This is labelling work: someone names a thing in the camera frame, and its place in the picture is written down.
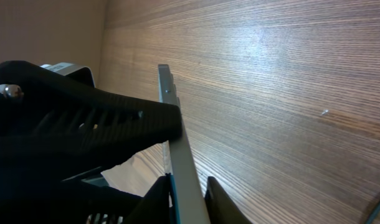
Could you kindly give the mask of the blue Galaxy smartphone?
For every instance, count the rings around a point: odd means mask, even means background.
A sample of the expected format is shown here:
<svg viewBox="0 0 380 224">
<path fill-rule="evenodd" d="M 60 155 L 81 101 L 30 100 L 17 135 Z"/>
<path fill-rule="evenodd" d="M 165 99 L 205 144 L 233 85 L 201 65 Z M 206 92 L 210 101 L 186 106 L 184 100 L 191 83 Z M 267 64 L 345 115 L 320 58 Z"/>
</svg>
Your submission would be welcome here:
<svg viewBox="0 0 380 224">
<path fill-rule="evenodd" d="M 196 166 L 189 145 L 186 128 L 180 110 L 180 101 L 176 93 L 173 75 L 169 65 L 158 65 L 159 100 L 179 108 L 181 120 L 181 137 L 164 144 L 165 165 L 171 170 L 173 186 L 173 205 L 176 212 L 176 223 L 211 223 L 202 196 Z"/>
</svg>

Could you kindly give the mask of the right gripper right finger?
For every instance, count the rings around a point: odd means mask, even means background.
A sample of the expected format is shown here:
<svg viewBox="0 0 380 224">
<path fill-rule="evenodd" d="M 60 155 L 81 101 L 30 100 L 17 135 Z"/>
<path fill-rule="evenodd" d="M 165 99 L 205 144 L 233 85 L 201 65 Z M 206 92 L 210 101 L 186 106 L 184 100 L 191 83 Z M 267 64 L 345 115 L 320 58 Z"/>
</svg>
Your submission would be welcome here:
<svg viewBox="0 0 380 224">
<path fill-rule="evenodd" d="M 204 197 L 211 224 L 251 224 L 215 177 L 207 178 Z"/>
</svg>

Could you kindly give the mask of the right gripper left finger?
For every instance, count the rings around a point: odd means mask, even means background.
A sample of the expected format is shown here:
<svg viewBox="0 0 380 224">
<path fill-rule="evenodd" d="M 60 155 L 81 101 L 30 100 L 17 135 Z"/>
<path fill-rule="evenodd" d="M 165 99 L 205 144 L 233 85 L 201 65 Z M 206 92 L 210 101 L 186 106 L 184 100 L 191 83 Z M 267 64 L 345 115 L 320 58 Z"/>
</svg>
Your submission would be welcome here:
<svg viewBox="0 0 380 224">
<path fill-rule="evenodd" d="M 170 178 L 161 176 L 124 219 L 124 224 L 170 224 Z"/>
</svg>

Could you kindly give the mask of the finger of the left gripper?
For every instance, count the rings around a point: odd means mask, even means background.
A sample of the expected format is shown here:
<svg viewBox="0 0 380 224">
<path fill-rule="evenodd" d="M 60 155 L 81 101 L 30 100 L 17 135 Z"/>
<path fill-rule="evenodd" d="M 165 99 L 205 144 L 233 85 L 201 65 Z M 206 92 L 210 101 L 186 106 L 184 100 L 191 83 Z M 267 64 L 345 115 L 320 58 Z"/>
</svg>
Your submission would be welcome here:
<svg viewBox="0 0 380 224">
<path fill-rule="evenodd" d="M 127 217 L 143 198 L 86 182 L 20 182 L 0 177 L 0 223 L 85 223 L 89 215 Z"/>
<path fill-rule="evenodd" d="M 178 106 L 96 89 L 26 61 L 0 64 L 0 174 L 64 180 L 182 134 Z"/>
</svg>

